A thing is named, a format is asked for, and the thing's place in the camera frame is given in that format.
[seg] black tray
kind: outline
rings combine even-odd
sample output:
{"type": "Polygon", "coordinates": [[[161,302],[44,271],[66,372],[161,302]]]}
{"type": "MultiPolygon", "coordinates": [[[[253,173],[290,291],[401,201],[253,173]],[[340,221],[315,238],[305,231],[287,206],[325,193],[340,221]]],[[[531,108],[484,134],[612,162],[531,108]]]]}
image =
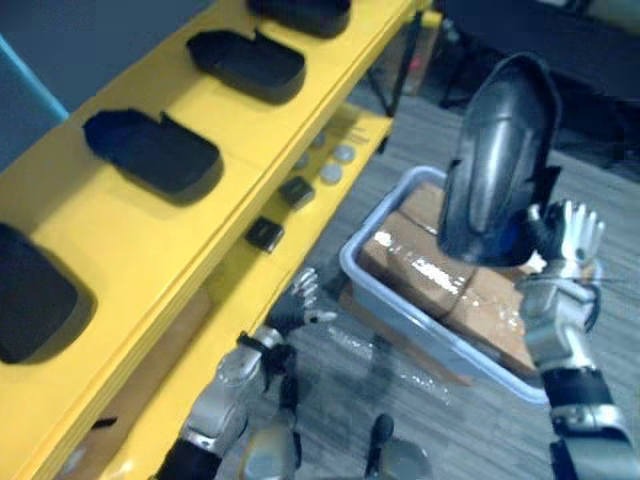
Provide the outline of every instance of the black tray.
{"type": "Polygon", "coordinates": [[[253,40],[228,30],[201,32],[187,48],[198,68],[269,103],[290,100],[304,83],[304,56],[258,31],[253,40]]]}
{"type": "Polygon", "coordinates": [[[449,167],[438,245],[467,263],[507,267],[534,250],[526,210],[544,211],[560,173],[547,166],[560,97],[536,57],[502,61],[469,104],[449,167]]]}
{"type": "Polygon", "coordinates": [[[247,0],[258,15],[322,38],[340,35],[349,25],[351,0],[247,0]]]}
{"type": "Polygon", "coordinates": [[[0,223],[0,360],[44,360],[82,332],[93,302],[53,255],[0,223]]]}
{"type": "Polygon", "coordinates": [[[175,203],[206,195],[222,173],[218,148],[164,114],[157,123],[137,110],[102,111],[84,133],[96,155],[175,203]]]}

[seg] blue wall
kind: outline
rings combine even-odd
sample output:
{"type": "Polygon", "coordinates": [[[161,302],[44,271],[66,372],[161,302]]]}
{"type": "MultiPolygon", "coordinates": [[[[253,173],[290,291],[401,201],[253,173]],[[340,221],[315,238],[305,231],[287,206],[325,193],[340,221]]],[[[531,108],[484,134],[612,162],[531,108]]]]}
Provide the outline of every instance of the blue wall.
{"type": "MultiPolygon", "coordinates": [[[[0,34],[72,111],[211,3],[0,0],[0,34]]],[[[0,170],[57,122],[55,111],[0,52],[0,170]]]]}

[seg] floor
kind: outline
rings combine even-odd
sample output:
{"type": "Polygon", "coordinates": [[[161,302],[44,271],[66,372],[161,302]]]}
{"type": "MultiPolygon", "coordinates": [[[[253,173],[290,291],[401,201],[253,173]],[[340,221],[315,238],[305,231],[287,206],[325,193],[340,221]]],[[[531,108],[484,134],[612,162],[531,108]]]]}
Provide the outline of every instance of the floor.
{"type": "MultiPolygon", "coordinates": [[[[357,88],[352,100],[375,108],[366,88],[357,88]]],[[[386,152],[373,158],[308,263],[324,267],[325,276],[335,271],[342,245],[406,170],[446,168],[460,122],[459,115],[424,98],[404,98],[386,152]]],[[[640,189],[564,154],[554,152],[550,162],[564,168],[556,197],[586,201],[607,221],[600,255],[604,305],[592,340],[618,405],[639,427],[640,189]]],[[[296,478],[361,477],[369,429],[382,412],[395,417],[398,436],[424,448],[436,479],[552,478],[547,445],[553,433],[544,408],[484,381],[471,387],[441,384],[331,299],[325,301],[339,311],[338,320],[306,327],[291,338],[303,384],[298,423],[303,466],[296,478]]],[[[274,397],[270,392],[256,405],[249,432],[273,414],[274,397]]],[[[640,441],[640,429],[634,435],[640,441]]],[[[232,478],[248,437],[223,463],[222,478],[232,478]]]]}

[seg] blue plastic bin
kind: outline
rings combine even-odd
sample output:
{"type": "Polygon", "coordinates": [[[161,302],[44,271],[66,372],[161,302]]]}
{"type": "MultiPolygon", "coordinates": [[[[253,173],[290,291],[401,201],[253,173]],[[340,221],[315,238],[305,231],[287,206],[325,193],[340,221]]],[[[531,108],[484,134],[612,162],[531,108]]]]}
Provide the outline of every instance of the blue plastic bin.
{"type": "Polygon", "coordinates": [[[476,378],[490,378],[529,403],[547,404],[548,399],[544,389],[527,384],[503,368],[380,283],[356,263],[365,242],[418,185],[429,182],[443,187],[445,177],[444,172],[431,167],[416,167],[409,170],[398,186],[380,202],[362,227],[342,248],[340,265],[353,282],[354,298],[395,331],[412,338],[420,348],[450,370],[476,378]]]}

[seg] shelf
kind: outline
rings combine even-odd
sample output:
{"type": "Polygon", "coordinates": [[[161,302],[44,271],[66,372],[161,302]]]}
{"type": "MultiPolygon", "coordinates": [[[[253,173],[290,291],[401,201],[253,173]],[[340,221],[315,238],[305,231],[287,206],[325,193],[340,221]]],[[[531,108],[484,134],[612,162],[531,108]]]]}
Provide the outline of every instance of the shelf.
{"type": "Polygon", "coordinates": [[[244,239],[231,248],[205,284],[214,304],[211,318],[165,379],[101,480],[143,480],[157,470],[220,358],[233,348],[242,330],[251,331],[263,320],[390,127],[391,120],[354,107],[339,111],[327,128],[325,147],[311,150],[311,164],[302,171],[316,191],[315,198],[294,212],[277,193],[265,205],[261,213],[285,229],[272,254],[244,239]],[[317,173],[338,143],[350,143],[358,154],[344,166],[341,182],[327,186],[317,173]]]}
{"type": "Polygon", "coordinates": [[[219,0],[128,68],[0,176],[0,220],[54,252],[97,298],[82,335],[41,364],[0,364],[0,478],[49,479],[220,262],[391,37],[411,0],[354,2],[347,30],[319,40],[219,0]],[[256,25],[304,53],[307,77],[285,105],[260,103],[199,73],[184,43],[206,29],[256,25]],[[188,207],[126,181],[85,145],[101,109],[137,108],[215,142],[221,182],[188,207]]]}

